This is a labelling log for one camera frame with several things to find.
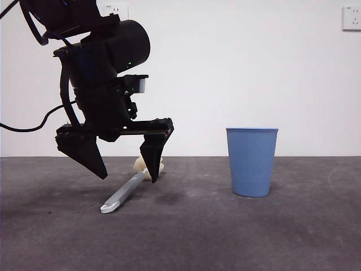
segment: cream-colored object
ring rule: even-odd
[[[162,163],[163,161],[163,158],[160,158],[160,165],[159,165],[159,174],[163,171],[164,169],[164,164]],[[142,172],[144,169],[146,169],[147,166],[146,166],[146,162],[144,162],[144,159],[143,157],[139,157],[138,159],[136,159],[134,165],[133,165],[133,170],[135,172]],[[151,175],[149,174],[149,172],[147,171],[146,173],[146,177],[145,177],[145,180],[147,181],[150,181],[152,178],[151,178]]]

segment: wire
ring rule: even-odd
[[[0,20],[10,11],[10,9],[12,9],[14,7],[14,5],[16,5],[18,3],[19,0],[14,0],[10,3],[10,5],[7,6],[6,9],[4,9],[3,12],[1,12],[0,14]]]
[[[0,127],[1,128],[4,128],[4,129],[7,129],[7,130],[10,130],[12,132],[17,132],[17,133],[30,133],[30,132],[35,132],[37,130],[40,130],[41,128],[43,128],[43,126],[45,125],[45,122],[47,121],[47,118],[52,114],[54,113],[56,110],[59,110],[61,108],[63,108],[64,106],[57,106],[55,107],[54,109],[50,110],[44,117],[43,121],[41,122],[41,124],[35,128],[30,128],[30,129],[17,129],[17,128],[13,128],[13,127],[10,127],[10,126],[7,126],[5,124],[2,124],[0,123]]]

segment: electrical socket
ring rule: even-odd
[[[121,21],[129,20],[129,5],[127,3],[106,4],[103,7],[103,16],[118,14]]]
[[[342,24],[343,30],[361,30],[361,6],[345,6]]]

